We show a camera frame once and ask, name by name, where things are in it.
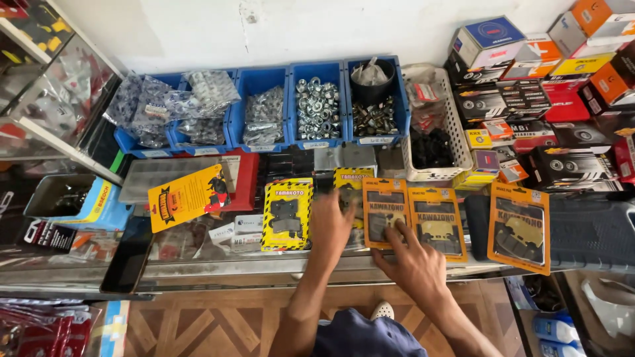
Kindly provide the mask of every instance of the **black rubber mat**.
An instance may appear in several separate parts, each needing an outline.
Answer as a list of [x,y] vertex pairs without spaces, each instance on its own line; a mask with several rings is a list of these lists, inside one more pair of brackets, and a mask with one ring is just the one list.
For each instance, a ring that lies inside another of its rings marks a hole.
[[[549,200],[551,267],[635,272],[635,206],[618,201]],[[465,199],[472,254],[487,258],[490,197]]]

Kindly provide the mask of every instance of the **black cup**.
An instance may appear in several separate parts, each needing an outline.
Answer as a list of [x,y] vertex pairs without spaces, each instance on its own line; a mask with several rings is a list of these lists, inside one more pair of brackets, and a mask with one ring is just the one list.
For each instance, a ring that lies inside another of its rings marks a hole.
[[[365,66],[368,62],[370,61],[360,62],[355,68]],[[395,67],[390,62],[381,59],[377,59],[375,64],[382,69],[388,81],[377,86],[363,86],[355,83],[351,78],[353,103],[360,102],[363,106],[367,107],[369,105],[379,104],[388,98],[392,80],[395,78]]]

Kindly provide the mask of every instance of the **tiled floor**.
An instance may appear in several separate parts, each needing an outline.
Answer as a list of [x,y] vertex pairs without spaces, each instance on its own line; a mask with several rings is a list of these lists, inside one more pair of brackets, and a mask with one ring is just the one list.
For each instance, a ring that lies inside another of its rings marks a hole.
[[[454,283],[450,288],[466,315],[504,356],[525,357],[502,280]],[[292,293],[293,289],[185,292],[133,302],[125,356],[267,356]],[[368,316],[381,300],[392,304],[395,319],[430,356],[454,356],[439,330],[396,285],[329,288],[321,318],[332,318],[349,306]]]

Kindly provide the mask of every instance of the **white wall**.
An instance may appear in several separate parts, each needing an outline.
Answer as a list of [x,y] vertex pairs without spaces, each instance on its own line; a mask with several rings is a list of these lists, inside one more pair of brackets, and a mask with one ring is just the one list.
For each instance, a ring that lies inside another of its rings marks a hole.
[[139,73],[396,54],[441,65],[455,29],[507,15],[546,32],[574,0],[56,0]]

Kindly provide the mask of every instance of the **hand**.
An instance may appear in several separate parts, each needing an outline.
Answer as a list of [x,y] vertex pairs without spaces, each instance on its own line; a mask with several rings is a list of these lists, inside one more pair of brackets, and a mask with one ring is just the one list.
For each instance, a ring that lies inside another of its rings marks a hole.
[[373,260],[383,272],[406,292],[420,307],[435,306],[439,299],[451,298],[445,285],[445,256],[428,244],[420,244],[415,233],[404,222],[397,220],[395,227],[406,238],[408,246],[402,244],[397,229],[385,228],[397,257],[395,264],[384,259],[372,249]]
[[339,200],[340,193],[335,189],[311,204],[309,225],[313,246],[309,259],[327,262],[331,269],[335,268],[349,240],[357,206],[356,202],[352,201],[349,209],[342,214]]

